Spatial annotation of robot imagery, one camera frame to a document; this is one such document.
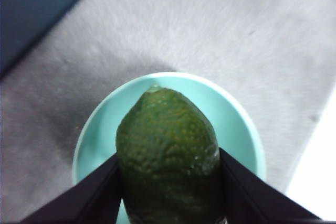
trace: mint green bowl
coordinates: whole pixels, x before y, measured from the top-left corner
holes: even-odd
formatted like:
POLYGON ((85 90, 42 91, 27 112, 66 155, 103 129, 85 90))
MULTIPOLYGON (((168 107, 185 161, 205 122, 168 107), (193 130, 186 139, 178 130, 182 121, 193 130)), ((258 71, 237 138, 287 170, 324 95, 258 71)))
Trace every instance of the mint green bowl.
MULTIPOLYGON (((72 164, 73 184, 116 152, 115 135, 119 123, 154 83, 188 97, 212 123, 219 146, 265 180, 264 150, 258 132, 243 107, 221 87, 204 78, 188 73, 160 72, 125 83, 96 107, 78 139, 72 164)), ((125 223, 129 222, 121 203, 117 224, 125 223)))

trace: bumpy skin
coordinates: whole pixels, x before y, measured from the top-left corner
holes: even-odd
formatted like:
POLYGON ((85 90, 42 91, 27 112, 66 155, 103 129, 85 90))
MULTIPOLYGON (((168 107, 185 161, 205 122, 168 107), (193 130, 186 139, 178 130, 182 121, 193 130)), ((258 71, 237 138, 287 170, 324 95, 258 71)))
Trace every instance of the bumpy skin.
POLYGON ((119 125, 116 145, 132 224, 214 224, 222 219, 215 133, 181 93, 145 92, 119 125))

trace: bowl rim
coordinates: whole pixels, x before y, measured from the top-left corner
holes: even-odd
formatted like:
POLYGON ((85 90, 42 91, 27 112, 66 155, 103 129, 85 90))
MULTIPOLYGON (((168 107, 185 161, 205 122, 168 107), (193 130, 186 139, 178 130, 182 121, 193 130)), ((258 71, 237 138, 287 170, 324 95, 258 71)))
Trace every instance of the bowl rim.
POLYGON ((115 90, 113 90, 111 93, 109 93, 97 106, 96 108, 93 110, 93 112, 90 114, 90 116, 88 117, 88 119, 86 120, 80 135, 78 137, 78 141, 76 144, 76 148, 75 148, 75 153, 74 153, 74 157, 72 160, 72 169, 71 169, 71 181, 73 185, 76 185, 77 183, 79 183, 78 181, 78 177, 77 177, 77 165, 78 165, 78 154, 79 154, 79 150, 81 148, 82 142, 83 142, 83 136, 89 126, 89 124, 92 121, 92 118, 96 115, 96 113, 99 111, 99 109, 115 94, 121 92, 123 89, 127 88, 128 86, 133 85, 136 82, 142 81, 144 79, 151 79, 151 78, 158 78, 158 77, 179 77, 179 78, 185 78, 185 79, 190 79, 190 80, 194 80, 197 81, 203 85, 206 85, 208 87, 210 87, 211 89, 215 90, 217 93, 219 93, 221 96, 223 96, 223 98, 225 98, 238 112, 238 114, 241 116, 241 118, 243 119, 243 121, 245 122, 246 126, 247 126, 247 130, 249 132, 249 134, 251 135, 251 139, 252 139, 252 143, 256 152, 256 163, 257 163, 257 172, 256 175, 262 179, 262 180, 266 180, 266 163, 265 163, 265 152, 264 152, 264 148, 262 146, 260 137, 259 137, 259 133, 257 131, 257 128, 255 127, 251 117, 248 115, 248 113, 246 112, 246 110, 243 108, 243 106, 230 94, 228 93, 226 90, 224 90, 223 88, 221 88, 219 85, 203 78, 200 76, 196 76, 194 74, 190 74, 190 73, 185 73, 185 72, 156 72, 156 73, 150 73, 150 74, 146 74, 137 78, 134 78, 124 84, 122 84, 121 86, 119 86, 118 88, 116 88, 115 90))

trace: floor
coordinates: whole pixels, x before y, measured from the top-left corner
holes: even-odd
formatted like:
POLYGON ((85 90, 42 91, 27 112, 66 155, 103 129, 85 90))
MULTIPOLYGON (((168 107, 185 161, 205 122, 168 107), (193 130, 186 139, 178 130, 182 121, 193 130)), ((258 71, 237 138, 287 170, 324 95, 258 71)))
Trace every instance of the floor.
POLYGON ((336 0, 80 0, 2 81, 1 221, 71 187, 76 141, 121 84, 189 72, 231 93, 286 191, 336 81, 336 0))
POLYGON ((336 220, 336 88, 293 173, 285 194, 323 220, 336 220))

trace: white surface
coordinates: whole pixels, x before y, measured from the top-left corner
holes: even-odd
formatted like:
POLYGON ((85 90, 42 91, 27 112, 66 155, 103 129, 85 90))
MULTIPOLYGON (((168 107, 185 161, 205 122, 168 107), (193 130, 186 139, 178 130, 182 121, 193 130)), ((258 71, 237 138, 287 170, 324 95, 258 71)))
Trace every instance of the white surface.
POLYGON ((336 220, 336 88, 287 189, 287 196, 324 220, 336 220))

